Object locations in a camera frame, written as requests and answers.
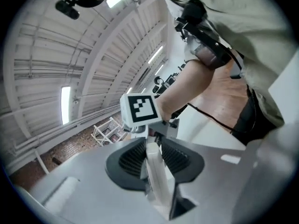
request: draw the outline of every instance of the forearm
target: forearm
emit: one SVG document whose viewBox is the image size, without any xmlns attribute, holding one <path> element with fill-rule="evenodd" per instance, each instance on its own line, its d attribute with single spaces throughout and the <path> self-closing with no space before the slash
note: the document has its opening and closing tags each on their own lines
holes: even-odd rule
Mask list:
<svg viewBox="0 0 299 224">
<path fill-rule="evenodd" d="M 189 61 L 177 80 L 157 98 L 157 102 L 164 112 L 171 114 L 201 94 L 211 83 L 213 74 L 214 71 L 200 61 Z"/>
</svg>

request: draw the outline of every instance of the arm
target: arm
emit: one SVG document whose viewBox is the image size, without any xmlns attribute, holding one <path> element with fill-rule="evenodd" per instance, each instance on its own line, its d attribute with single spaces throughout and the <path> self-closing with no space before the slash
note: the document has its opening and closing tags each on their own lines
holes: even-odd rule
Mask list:
<svg viewBox="0 0 299 224">
<path fill-rule="evenodd" d="M 198 60 L 191 60 L 181 71 L 177 80 L 157 98 L 157 104 L 164 120 L 201 94 L 211 83 L 214 71 Z"/>
</svg>

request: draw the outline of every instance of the camera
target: camera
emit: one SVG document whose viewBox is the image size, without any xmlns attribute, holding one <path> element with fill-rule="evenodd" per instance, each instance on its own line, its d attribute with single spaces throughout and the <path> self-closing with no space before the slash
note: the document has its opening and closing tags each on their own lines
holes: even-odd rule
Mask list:
<svg viewBox="0 0 299 224">
<path fill-rule="evenodd" d="M 69 18 L 76 20 L 79 18 L 80 13 L 73 8 L 74 5 L 75 2 L 72 0 L 59 0 L 55 4 L 55 8 L 59 12 L 67 15 Z"/>
</svg>

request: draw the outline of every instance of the ceiling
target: ceiling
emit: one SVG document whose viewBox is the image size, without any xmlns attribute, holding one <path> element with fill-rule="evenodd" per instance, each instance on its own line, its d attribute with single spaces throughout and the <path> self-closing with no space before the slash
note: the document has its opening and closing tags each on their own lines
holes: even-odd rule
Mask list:
<svg viewBox="0 0 299 224">
<path fill-rule="evenodd" d="M 130 87 L 141 92 L 167 61 L 164 0 L 123 0 L 81 8 L 78 20 L 55 9 L 58 0 L 28 0 L 3 52 L 0 84 L 1 154 L 16 164 L 118 112 Z M 161 47 L 163 50 L 148 64 Z M 71 87 L 70 122 L 62 125 L 61 87 Z"/>
</svg>

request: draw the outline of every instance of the person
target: person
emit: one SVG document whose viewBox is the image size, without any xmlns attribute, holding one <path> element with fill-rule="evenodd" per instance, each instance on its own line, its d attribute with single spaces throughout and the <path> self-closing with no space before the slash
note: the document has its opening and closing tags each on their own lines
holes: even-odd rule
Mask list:
<svg viewBox="0 0 299 224">
<path fill-rule="evenodd" d="M 165 1 L 176 18 L 189 0 Z M 289 63 L 298 45 L 288 23 L 271 0 L 200 1 L 217 36 L 244 56 L 241 76 L 249 87 L 249 98 L 234 129 L 245 132 L 251 129 L 254 122 L 255 126 L 248 133 L 232 134 L 246 145 L 283 125 L 282 116 L 268 88 Z M 204 66 L 187 49 L 185 61 L 186 66 L 175 83 L 157 98 L 164 120 L 169 120 L 171 114 L 201 94 L 213 78 L 214 71 Z"/>
</svg>

